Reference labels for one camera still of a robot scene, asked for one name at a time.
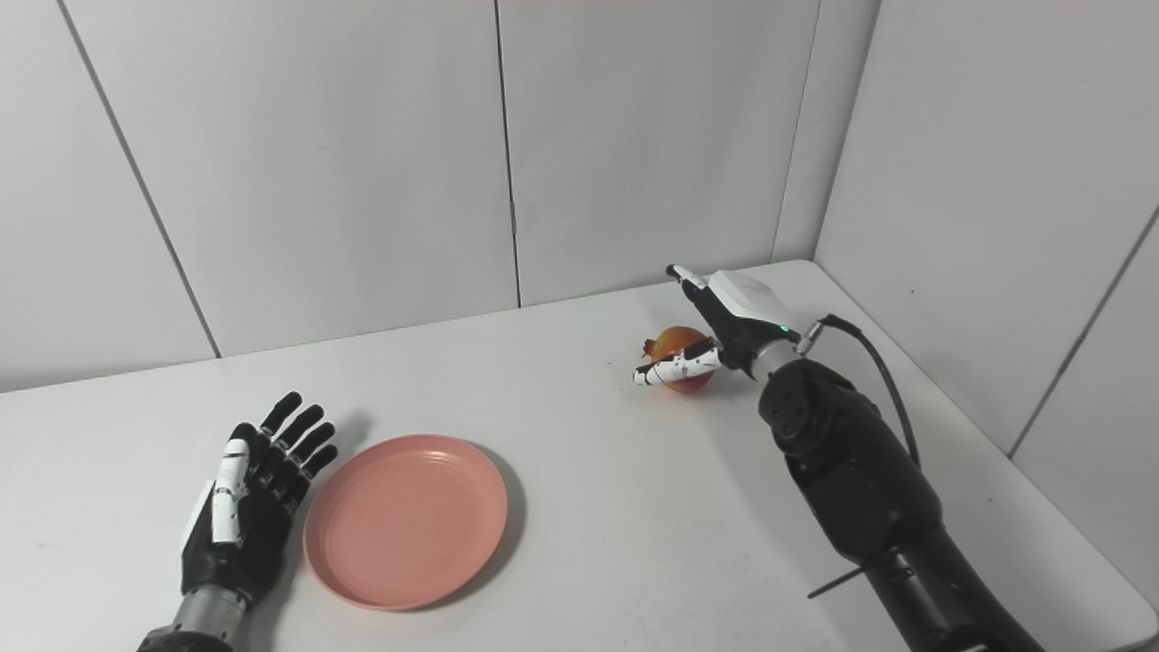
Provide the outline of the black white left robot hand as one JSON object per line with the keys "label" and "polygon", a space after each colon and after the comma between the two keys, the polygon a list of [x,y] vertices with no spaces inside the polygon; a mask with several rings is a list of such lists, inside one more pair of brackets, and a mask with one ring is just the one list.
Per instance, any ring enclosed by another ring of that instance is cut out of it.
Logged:
{"label": "black white left robot hand", "polygon": [[337,457],[325,409],[289,391],[260,425],[236,425],[207,479],[182,545],[178,591],[218,587],[247,608],[267,598],[286,561],[296,515]]}

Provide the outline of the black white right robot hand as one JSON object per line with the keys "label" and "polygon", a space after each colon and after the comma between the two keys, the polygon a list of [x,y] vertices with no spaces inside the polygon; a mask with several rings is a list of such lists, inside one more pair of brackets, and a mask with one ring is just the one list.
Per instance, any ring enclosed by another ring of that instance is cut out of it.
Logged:
{"label": "black white right robot hand", "polygon": [[678,264],[668,265],[666,276],[679,283],[710,334],[634,369],[635,384],[672,384],[717,369],[738,369],[761,381],[800,358],[790,312],[765,283],[737,271],[700,276]]}

